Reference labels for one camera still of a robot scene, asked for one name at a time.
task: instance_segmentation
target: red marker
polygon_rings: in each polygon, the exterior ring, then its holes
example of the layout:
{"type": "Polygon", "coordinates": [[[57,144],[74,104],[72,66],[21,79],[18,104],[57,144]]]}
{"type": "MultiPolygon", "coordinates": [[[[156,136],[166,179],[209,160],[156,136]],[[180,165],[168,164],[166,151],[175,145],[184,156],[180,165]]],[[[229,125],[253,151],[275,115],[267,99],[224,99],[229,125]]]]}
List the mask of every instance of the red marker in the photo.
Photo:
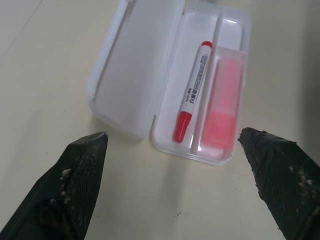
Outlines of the red marker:
{"type": "Polygon", "coordinates": [[[178,143],[183,142],[192,114],[195,110],[200,88],[206,75],[212,47],[213,45],[211,42],[204,41],[198,51],[189,83],[186,88],[186,93],[183,97],[182,107],[174,133],[174,140],[178,143]]]}

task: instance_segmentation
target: white table surface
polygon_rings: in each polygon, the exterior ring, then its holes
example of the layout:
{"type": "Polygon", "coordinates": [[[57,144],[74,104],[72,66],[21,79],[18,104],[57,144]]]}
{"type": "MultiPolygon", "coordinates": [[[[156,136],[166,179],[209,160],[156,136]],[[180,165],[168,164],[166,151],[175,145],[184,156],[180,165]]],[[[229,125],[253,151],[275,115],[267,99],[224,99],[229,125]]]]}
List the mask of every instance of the white table surface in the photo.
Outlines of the white table surface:
{"type": "MultiPolygon", "coordinates": [[[[319,157],[320,2],[219,3],[253,20],[240,128],[297,141],[319,157]]],[[[107,131],[86,239],[283,240],[239,144],[230,162],[211,166],[159,152],[150,137],[134,141],[92,116],[85,86],[117,5],[0,0],[0,229],[69,143],[107,131]]]]}

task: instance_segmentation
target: marker cap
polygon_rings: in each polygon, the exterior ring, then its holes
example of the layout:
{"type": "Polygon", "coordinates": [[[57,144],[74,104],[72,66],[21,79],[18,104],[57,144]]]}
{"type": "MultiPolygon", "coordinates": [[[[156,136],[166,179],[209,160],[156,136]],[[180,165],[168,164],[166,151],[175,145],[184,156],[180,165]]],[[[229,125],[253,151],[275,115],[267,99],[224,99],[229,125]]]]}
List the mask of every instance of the marker cap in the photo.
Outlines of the marker cap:
{"type": "Polygon", "coordinates": [[[178,123],[176,125],[175,133],[174,133],[174,140],[178,143],[182,143],[185,134],[188,128],[188,125],[191,121],[192,114],[186,111],[180,112],[178,123]]]}
{"type": "Polygon", "coordinates": [[[213,47],[213,44],[212,44],[210,41],[204,41],[204,42],[201,44],[201,46],[208,46],[208,47],[212,48],[212,47],[213,47]]]}

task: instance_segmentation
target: clear plastic pencil case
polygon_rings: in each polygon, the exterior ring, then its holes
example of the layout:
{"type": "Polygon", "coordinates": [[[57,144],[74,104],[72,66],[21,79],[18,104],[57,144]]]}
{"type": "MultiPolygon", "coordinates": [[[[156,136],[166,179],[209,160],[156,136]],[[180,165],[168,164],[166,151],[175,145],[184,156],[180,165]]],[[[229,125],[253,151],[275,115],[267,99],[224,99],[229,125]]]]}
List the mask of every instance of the clear plastic pencil case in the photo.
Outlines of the clear plastic pencil case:
{"type": "Polygon", "coordinates": [[[201,0],[120,0],[88,80],[91,111],[137,140],[152,129],[160,151],[225,163],[235,151],[251,27],[247,13],[201,0]],[[206,41],[207,69],[177,142],[182,102],[206,41]]]}

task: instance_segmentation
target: pink eraser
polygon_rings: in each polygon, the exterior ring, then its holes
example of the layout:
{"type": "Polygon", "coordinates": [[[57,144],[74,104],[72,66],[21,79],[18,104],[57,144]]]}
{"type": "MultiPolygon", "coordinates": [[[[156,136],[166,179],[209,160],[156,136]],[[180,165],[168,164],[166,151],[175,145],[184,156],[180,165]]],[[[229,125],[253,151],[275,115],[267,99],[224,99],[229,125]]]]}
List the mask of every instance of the pink eraser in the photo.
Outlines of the pink eraser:
{"type": "Polygon", "coordinates": [[[222,56],[203,129],[204,144],[223,149],[232,148],[235,144],[241,76],[241,59],[222,56]]]}

